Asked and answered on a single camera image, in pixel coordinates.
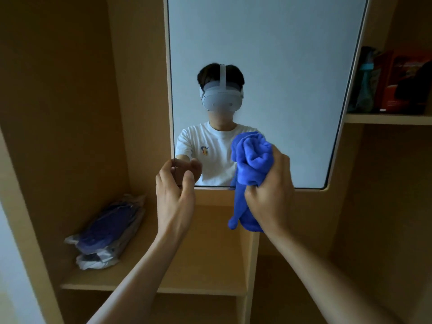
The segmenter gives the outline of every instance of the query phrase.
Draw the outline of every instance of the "person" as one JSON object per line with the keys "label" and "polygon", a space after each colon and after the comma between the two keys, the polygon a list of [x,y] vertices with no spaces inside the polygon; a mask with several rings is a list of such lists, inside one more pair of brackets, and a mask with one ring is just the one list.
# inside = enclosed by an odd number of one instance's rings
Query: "person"
{"label": "person", "polygon": [[[220,65],[211,63],[200,70],[198,84],[204,92],[206,85],[219,81]],[[228,89],[243,89],[245,79],[240,69],[226,66],[226,86]],[[193,172],[196,185],[230,186],[235,175],[235,163],[231,160],[231,142],[237,134],[256,132],[256,128],[235,123],[232,111],[207,111],[209,121],[188,127],[181,131],[175,148],[176,158],[183,163],[176,175],[181,184],[184,170]]]}
{"label": "person", "polygon": [[[336,267],[307,249],[289,229],[294,187],[289,158],[273,147],[274,164],[259,187],[248,186],[246,202],[264,233],[299,276],[330,324],[402,323],[362,294]],[[143,258],[120,283],[90,324],[145,323],[156,291],[191,225],[194,176],[186,171],[180,190],[171,174],[175,159],[156,176],[159,230]]]}

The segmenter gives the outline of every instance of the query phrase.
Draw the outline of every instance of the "black hair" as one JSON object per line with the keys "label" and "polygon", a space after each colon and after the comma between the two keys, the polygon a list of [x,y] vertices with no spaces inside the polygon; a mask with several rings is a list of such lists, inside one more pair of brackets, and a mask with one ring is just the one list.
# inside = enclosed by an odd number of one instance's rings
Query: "black hair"
{"label": "black hair", "polygon": [[[219,81],[219,66],[220,65],[218,63],[211,63],[200,70],[197,80],[198,84],[201,86],[201,89],[203,89],[204,85],[210,81]],[[226,66],[226,81],[235,83],[240,86],[240,88],[243,88],[243,85],[245,84],[245,78],[243,77],[243,74],[241,73],[240,69],[234,65]]]}

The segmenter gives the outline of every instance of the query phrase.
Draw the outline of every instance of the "left forearm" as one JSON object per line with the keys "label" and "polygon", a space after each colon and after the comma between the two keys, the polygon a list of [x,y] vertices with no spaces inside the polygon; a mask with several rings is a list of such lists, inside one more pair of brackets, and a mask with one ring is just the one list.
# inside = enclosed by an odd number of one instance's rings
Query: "left forearm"
{"label": "left forearm", "polygon": [[145,323],[181,237],[173,232],[158,233],[143,258],[115,289],[89,323]]}

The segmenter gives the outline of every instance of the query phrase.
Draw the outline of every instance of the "vr headset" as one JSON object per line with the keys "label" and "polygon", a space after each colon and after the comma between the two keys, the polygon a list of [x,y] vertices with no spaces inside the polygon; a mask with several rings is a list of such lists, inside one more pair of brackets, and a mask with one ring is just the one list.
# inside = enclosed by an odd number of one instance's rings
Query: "vr headset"
{"label": "vr headset", "polygon": [[226,81],[226,66],[219,65],[219,81],[208,82],[201,89],[202,105],[208,111],[232,111],[240,109],[243,102],[243,89],[239,85]]}

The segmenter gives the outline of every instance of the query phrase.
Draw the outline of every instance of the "red box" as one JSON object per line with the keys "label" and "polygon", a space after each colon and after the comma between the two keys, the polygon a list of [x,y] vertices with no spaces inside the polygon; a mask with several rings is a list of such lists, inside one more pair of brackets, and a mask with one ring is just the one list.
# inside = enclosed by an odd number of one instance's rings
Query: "red box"
{"label": "red box", "polygon": [[[403,85],[431,60],[431,51],[392,50],[376,57],[370,81],[375,93],[373,112],[423,113],[425,103],[413,104],[408,97],[404,97]],[[398,87],[399,97],[395,96]]]}

